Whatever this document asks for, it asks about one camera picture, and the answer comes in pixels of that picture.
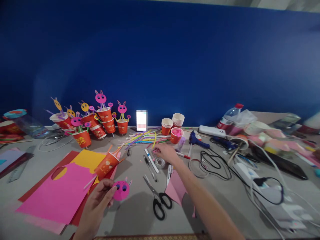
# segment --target ruler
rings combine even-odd
[[[36,148],[36,146],[31,146],[31,147],[29,147],[29,148],[27,149],[26,153],[28,153],[29,155],[33,154],[35,148]],[[18,167],[16,167],[16,168],[12,171],[12,173],[11,173],[9,179],[8,179],[8,183],[11,183],[11,182],[13,182],[13,181],[15,181],[15,180],[17,180],[17,179],[20,178],[20,176],[21,176],[23,170],[25,169],[28,161],[29,161],[29,160],[24,161],[22,164],[20,164]]]

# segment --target black scissors handle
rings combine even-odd
[[[157,210],[156,210],[156,206],[158,206],[158,209],[162,213],[162,217],[158,215]],[[156,198],[153,200],[153,212],[154,212],[154,215],[156,216],[156,218],[158,218],[160,221],[162,221],[164,219],[164,217],[165,217],[164,210],[162,209],[161,203]]]
[[[163,199],[163,197],[166,197],[170,205],[168,206],[167,202]],[[159,198],[161,200],[161,203],[166,206],[167,209],[172,208],[172,200],[166,193],[159,193]]]

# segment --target red bottle cap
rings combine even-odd
[[[243,108],[243,104],[241,104],[241,103],[237,103],[237,104],[235,105],[235,107],[236,107],[236,108],[240,108],[240,109],[241,109],[241,108]]]

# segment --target stacked paper cup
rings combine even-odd
[[[173,121],[170,118],[164,118],[161,121],[161,126],[162,126],[162,135],[168,136],[173,126]]]
[[[181,113],[175,113],[172,116],[172,121],[173,121],[173,127],[181,128],[184,121],[184,116]]]

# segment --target lid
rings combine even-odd
[[[7,117],[8,119],[15,119],[15,118],[24,116],[26,114],[27,114],[27,111],[25,109],[16,109],[10,112],[6,112],[4,116]]]
[[[243,108],[243,104],[241,104],[241,103],[237,103],[237,104],[235,105],[235,107],[236,107],[236,108],[240,108],[240,109],[241,109],[241,108]]]

